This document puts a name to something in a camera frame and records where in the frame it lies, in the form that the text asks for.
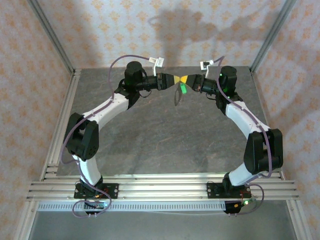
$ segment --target robotic arm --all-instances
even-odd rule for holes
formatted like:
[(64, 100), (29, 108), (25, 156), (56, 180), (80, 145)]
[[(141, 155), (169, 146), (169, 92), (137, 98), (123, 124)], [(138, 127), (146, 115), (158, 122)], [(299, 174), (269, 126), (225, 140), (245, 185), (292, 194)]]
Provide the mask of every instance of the robotic arm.
[[(207, 70), (206, 75), (193, 74), (178, 77), (167, 73), (156, 73), (155, 70), (153, 75), (147, 76), (139, 62), (132, 61), (128, 63), (124, 72), (124, 79), (120, 81), (118, 88), (114, 91), (112, 103), (76, 128), (66, 144), (69, 153), (79, 160), (83, 176), (87, 181), (98, 189), (104, 189), (103, 178), (98, 170), (95, 158), (99, 148), (99, 131), (101, 128), (116, 115), (131, 108), (140, 97), (139, 91), (165, 90), (179, 82), (188, 85), (195, 92), (215, 95), (218, 109), (239, 127), (247, 139), (243, 163), (237, 169), (227, 173), (220, 185), (219, 183), (215, 184), (214, 193), (216, 194), (212, 195), (219, 196), (219, 198), (239, 198), (239, 189), (244, 187), (247, 181), (264, 171), (268, 171), (269, 164), (264, 136), (257, 124), (243, 111), (249, 111), (249, 109), (242, 98), (235, 92), (237, 70), (232, 66), (224, 66), (217, 80), (227, 97), (241, 106), (241, 109), (230, 103), (220, 93), (216, 80), (207, 78), (208, 67), (211, 64), (213, 63), (201, 62), (201, 69)], [(108, 99), (95, 109), (82, 115), (78, 113), (72, 114), (68, 122), (65, 139), (79, 121), (97, 112), (109, 101)], [(255, 120), (267, 134), (272, 156), (272, 169), (280, 168), (283, 165), (282, 133), (278, 129), (271, 129), (256, 117)], [(84, 192), (83, 198), (97, 194), (86, 184), (82, 176), (80, 184)]]

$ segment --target patterned wallpaper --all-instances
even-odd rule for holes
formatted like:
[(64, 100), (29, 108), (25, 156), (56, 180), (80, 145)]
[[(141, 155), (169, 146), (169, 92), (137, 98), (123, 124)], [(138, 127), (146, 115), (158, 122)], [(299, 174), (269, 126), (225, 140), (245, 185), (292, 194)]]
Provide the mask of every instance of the patterned wallpaper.
[(320, 4), (297, 1), (257, 71), (270, 126), (282, 130), (284, 173), (297, 180), (320, 239)]
[[(75, 68), (124, 54), (250, 66), (285, 0), (39, 0)], [(125, 66), (125, 60), (118, 66)]]
[(0, 9), (0, 239), (12, 240), (70, 76), (26, 0)]

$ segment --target yellow object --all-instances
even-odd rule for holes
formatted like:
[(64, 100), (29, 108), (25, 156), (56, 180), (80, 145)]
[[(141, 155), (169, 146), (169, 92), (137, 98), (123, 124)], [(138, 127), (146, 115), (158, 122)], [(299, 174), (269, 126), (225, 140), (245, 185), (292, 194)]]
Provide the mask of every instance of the yellow object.
[(178, 82), (180, 82), (179, 76), (173, 76), (173, 79), (174, 79), (174, 84), (177, 84)]
[(188, 78), (188, 76), (182, 76), (182, 77), (180, 77), (180, 81), (185, 84), (187, 82), (187, 78)]

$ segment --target gray tabletop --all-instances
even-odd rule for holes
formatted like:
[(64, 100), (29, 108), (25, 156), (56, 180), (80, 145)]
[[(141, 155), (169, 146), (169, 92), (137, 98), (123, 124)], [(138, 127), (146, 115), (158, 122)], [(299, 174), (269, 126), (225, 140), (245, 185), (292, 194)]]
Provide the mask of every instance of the gray tabletop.
[[(249, 68), (236, 69), (236, 91), (253, 114), (266, 122)], [(114, 88), (124, 78), (124, 70), (112, 69)], [(151, 68), (145, 70), (152, 74)], [(209, 78), (214, 78), (215, 70), (210, 70)], [(177, 76), (201, 73), (198, 66), (168, 67), (161, 72)], [(71, 113), (82, 114), (109, 98), (107, 73), (107, 68), (82, 70)], [(152, 91), (100, 131), (96, 160), (101, 174), (219, 173), (232, 171), (243, 162), (246, 138), (233, 121), (213, 100), (190, 88), (175, 106), (177, 87)], [(63, 159), (70, 158), (64, 151)], [(77, 171), (73, 163), (60, 165), (58, 175), (79, 175)]]

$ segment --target wall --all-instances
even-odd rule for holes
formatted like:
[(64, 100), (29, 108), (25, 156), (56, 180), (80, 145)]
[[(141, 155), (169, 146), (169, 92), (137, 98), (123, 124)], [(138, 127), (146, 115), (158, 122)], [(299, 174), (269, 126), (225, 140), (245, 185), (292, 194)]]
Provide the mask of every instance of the wall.
[(11, 240), (70, 76), (26, 0), (0, 9), (0, 239)]
[[(109, 67), (124, 54), (166, 66), (250, 66), (285, 0), (40, 0), (76, 68)], [(120, 61), (125, 66), (128, 60)]]
[(283, 132), (284, 172), (297, 180), (314, 239), (320, 239), (320, 5), (297, 1), (257, 71), (271, 127)]

